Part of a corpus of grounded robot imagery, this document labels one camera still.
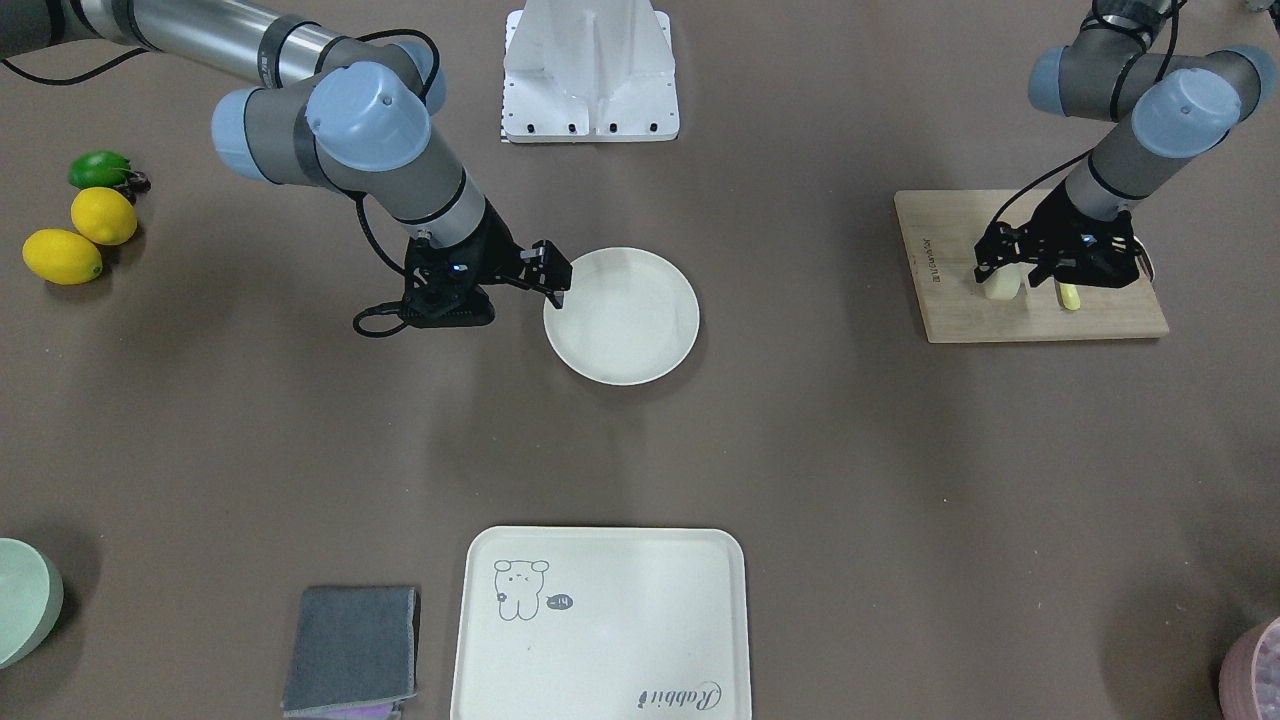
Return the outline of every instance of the folded towel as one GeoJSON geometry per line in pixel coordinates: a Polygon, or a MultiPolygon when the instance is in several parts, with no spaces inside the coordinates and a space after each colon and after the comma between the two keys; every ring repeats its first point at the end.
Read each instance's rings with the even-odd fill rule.
{"type": "Polygon", "coordinates": [[[298,606],[284,716],[387,717],[413,697],[416,603],[412,587],[307,588],[298,606]],[[348,710],[381,715],[334,715],[348,710]]]}

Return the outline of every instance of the yellow lemon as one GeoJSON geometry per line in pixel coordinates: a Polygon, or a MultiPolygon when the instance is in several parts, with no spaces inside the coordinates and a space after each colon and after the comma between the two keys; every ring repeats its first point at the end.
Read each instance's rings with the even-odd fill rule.
{"type": "Polygon", "coordinates": [[[22,245],[22,260],[32,273],[58,284],[79,284],[102,274],[97,246],[70,231],[36,231],[22,245]]]}
{"type": "Polygon", "coordinates": [[[110,187],[88,187],[72,202],[72,224],[99,245],[120,245],[137,232],[138,214],[110,187]]]}

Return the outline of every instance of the green bowl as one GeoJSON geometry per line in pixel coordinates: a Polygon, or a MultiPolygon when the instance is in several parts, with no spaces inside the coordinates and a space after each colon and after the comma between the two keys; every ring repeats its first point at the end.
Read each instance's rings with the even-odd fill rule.
{"type": "Polygon", "coordinates": [[[36,650],[63,609],[63,578],[38,550],[0,538],[0,669],[36,650]]]}

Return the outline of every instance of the light blue cap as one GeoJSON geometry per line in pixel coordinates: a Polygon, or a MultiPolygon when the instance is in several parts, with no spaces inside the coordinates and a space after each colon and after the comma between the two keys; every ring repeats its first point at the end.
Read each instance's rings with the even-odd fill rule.
{"type": "MultiPolygon", "coordinates": [[[[413,60],[413,65],[417,67],[417,76],[425,83],[426,76],[431,73],[431,65],[435,64],[431,51],[416,42],[393,42],[392,45],[403,50],[410,60],[413,60]]],[[[444,100],[448,95],[449,87],[444,82],[444,68],[442,67],[436,70],[435,79],[431,81],[431,87],[426,91],[426,111],[431,115],[439,113],[444,108],[444,100]]]]}
{"type": "Polygon", "coordinates": [[[219,100],[214,108],[210,129],[214,135],[214,150],[218,150],[218,156],[228,168],[250,179],[271,182],[257,169],[257,163],[248,151],[248,136],[244,132],[244,108],[248,105],[248,96],[259,90],[261,88],[246,87],[219,100]]]}
{"type": "Polygon", "coordinates": [[[1262,85],[1262,92],[1258,95],[1258,105],[1266,102],[1267,97],[1271,97],[1271,94],[1276,91],[1276,64],[1271,59],[1271,55],[1267,55],[1266,50],[1252,45],[1233,45],[1224,47],[1221,53],[1235,53],[1248,60],[1253,65],[1253,69],[1258,72],[1258,82],[1262,85]]]}
{"type": "Polygon", "coordinates": [[[426,150],[431,118],[396,73],[379,63],[330,72],[307,100],[307,127],[334,160],[370,173],[402,168],[426,150]]]}
{"type": "Polygon", "coordinates": [[[1032,108],[1042,113],[1065,117],[1066,110],[1062,109],[1062,87],[1059,85],[1064,53],[1066,53],[1066,47],[1053,47],[1036,60],[1036,67],[1032,68],[1032,78],[1027,83],[1027,96],[1032,100],[1032,108]]]}
{"type": "Polygon", "coordinates": [[[1216,73],[1181,69],[1151,87],[1133,109],[1133,133],[1161,158],[1194,158],[1240,122],[1240,95],[1216,73]]]}

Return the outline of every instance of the bear drawing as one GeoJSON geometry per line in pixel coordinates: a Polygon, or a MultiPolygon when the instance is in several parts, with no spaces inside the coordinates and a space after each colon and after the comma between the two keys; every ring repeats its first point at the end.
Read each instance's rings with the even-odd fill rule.
{"type": "Polygon", "coordinates": [[[498,615],[503,620],[532,620],[538,615],[538,597],[543,592],[545,578],[543,573],[550,562],[538,560],[499,560],[493,564],[497,570],[493,585],[498,591],[498,615]]]}

